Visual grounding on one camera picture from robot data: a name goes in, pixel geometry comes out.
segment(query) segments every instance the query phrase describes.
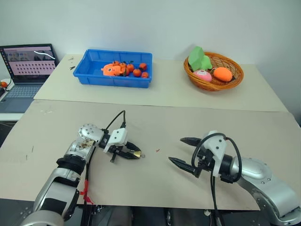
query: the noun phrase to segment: table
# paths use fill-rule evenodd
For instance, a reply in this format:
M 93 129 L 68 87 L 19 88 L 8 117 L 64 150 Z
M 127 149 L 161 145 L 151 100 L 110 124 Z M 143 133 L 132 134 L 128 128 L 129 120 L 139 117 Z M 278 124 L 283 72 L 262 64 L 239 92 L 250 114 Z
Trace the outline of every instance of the table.
M 9 84 L 10 79 L 3 79 L 1 81 L 5 81 Z M 13 88 L 14 82 L 11 81 L 10 85 L 8 86 L 8 90 Z M 0 97 L 0 101 L 5 97 L 7 92 Z M 22 113 L 0 113 L 0 121 L 18 121 L 22 117 Z
M 287 112 L 254 65 L 241 65 L 242 83 L 234 89 L 208 92 L 195 87 L 182 61 L 153 60 L 153 81 L 148 89 L 83 85 L 70 67 L 82 55 L 67 54 L 40 88 L 35 99 L 128 105 L 204 107 L 214 109 Z
M 117 157 L 113 164 L 109 154 L 97 149 L 89 185 L 97 204 L 212 209 L 210 174 L 202 172 L 197 179 L 174 166 L 168 156 L 189 161 L 193 147 L 179 139 L 202 137 L 214 129 L 233 138 L 243 157 L 264 161 L 301 194 L 301 130 L 290 113 L 35 100 L 0 149 L 0 198 L 33 201 L 79 127 L 92 123 L 104 128 L 123 109 L 129 141 L 145 158 Z M 110 130 L 120 124 L 121 119 Z M 226 153 L 235 155 L 231 145 Z M 258 210 L 237 184 L 217 180 L 216 192 L 219 209 Z

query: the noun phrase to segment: laptop keyboard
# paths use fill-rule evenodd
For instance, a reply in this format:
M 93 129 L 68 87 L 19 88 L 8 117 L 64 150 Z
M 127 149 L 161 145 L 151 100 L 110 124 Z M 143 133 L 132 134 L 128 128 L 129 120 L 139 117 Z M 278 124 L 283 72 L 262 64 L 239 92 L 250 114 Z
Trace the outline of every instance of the laptop keyboard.
M 41 86 L 15 86 L 5 97 L 34 97 Z

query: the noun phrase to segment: orange toy fish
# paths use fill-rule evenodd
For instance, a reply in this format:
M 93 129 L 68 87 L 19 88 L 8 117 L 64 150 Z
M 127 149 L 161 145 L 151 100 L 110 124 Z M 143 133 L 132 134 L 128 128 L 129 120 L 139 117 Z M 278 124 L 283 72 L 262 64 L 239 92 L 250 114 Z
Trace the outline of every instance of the orange toy fish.
M 121 67 L 114 64 L 105 65 L 101 70 L 103 71 L 103 75 L 107 76 L 118 76 L 122 74 Z

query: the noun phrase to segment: green toy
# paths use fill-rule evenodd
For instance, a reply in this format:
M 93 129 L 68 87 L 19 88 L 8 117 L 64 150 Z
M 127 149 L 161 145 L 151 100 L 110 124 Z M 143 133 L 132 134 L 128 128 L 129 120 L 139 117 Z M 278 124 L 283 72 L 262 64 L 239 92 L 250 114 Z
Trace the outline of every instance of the green toy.
M 189 54 L 188 63 L 194 72 L 196 70 L 212 69 L 209 57 L 204 54 L 203 49 L 199 46 L 196 46 Z

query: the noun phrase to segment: blue plastic tray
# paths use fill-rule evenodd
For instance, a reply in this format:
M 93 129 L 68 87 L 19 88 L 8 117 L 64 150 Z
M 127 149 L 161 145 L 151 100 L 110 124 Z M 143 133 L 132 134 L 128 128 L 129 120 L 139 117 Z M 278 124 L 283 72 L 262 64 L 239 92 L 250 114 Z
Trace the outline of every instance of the blue plastic tray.
M 138 68 L 140 63 L 146 63 L 149 77 L 136 78 L 133 73 L 128 77 L 103 75 L 101 68 L 114 60 L 125 61 L 127 64 L 133 61 L 135 68 Z M 152 54 L 88 49 L 73 75 L 78 77 L 82 84 L 148 88 L 152 79 Z

